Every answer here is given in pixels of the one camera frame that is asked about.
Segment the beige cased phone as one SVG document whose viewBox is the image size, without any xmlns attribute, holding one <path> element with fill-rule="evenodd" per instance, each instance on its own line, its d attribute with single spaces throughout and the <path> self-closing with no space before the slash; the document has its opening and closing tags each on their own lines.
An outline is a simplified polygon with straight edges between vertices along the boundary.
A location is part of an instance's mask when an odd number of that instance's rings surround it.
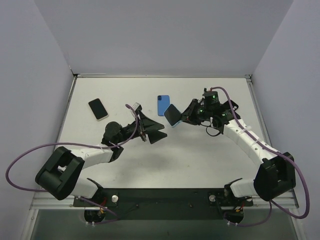
<svg viewBox="0 0 320 240">
<path fill-rule="evenodd" d="M 109 116 L 108 111 L 99 98 L 89 101 L 88 105 L 97 121 L 101 121 Z"/>
</svg>

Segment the light blue cased phone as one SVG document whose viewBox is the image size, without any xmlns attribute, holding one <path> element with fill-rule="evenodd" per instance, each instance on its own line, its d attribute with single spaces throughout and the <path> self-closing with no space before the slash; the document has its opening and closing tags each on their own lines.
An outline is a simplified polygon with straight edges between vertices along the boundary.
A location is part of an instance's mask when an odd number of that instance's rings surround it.
<svg viewBox="0 0 320 240">
<path fill-rule="evenodd" d="M 173 104 L 168 106 L 163 115 L 172 128 L 182 122 L 182 113 Z"/>
</svg>

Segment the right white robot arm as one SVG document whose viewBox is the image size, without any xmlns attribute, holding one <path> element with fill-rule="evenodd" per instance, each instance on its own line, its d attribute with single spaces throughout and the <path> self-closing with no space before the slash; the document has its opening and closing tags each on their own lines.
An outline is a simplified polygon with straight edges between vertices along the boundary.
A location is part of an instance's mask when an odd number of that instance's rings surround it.
<svg viewBox="0 0 320 240">
<path fill-rule="evenodd" d="M 237 114 L 234 101 L 206 103 L 193 99 L 182 112 L 181 120 L 190 125 L 210 122 L 211 126 L 231 139 L 257 167 L 254 179 L 236 179 L 225 185 L 235 198 L 258 196 L 270 201 L 296 186 L 295 168 L 247 126 Z"/>
</svg>

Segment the black phone case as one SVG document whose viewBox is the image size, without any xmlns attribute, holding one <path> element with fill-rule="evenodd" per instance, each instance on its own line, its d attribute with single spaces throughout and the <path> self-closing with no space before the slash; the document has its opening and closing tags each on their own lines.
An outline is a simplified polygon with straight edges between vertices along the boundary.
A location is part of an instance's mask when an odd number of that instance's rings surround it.
<svg viewBox="0 0 320 240">
<path fill-rule="evenodd" d="M 239 108 L 239 105 L 237 103 L 235 103 L 233 100 L 230 100 L 230 101 L 226 101 L 224 104 L 223 104 L 224 108 L 228 111 L 231 111 L 231 109 L 233 109 L 234 111 L 237 111 L 238 108 Z"/>
</svg>

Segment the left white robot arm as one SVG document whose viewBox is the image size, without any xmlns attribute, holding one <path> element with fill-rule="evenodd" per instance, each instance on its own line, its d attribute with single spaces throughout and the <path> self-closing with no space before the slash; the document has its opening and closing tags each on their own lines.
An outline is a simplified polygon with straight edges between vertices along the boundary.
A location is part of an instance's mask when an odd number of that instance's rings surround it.
<svg viewBox="0 0 320 240">
<path fill-rule="evenodd" d="M 101 203 L 102 186 L 91 178 L 82 178 L 81 171 L 95 165 L 112 163 L 122 154 L 126 143 L 135 138 L 154 144 L 166 138 L 163 124 L 145 116 L 141 110 L 133 113 L 135 120 L 127 126 L 111 121 L 105 126 L 100 145 L 81 149 L 60 146 L 35 176 L 35 182 L 57 200 L 68 196 L 84 197 L 92 206 Z"/>
</svg>

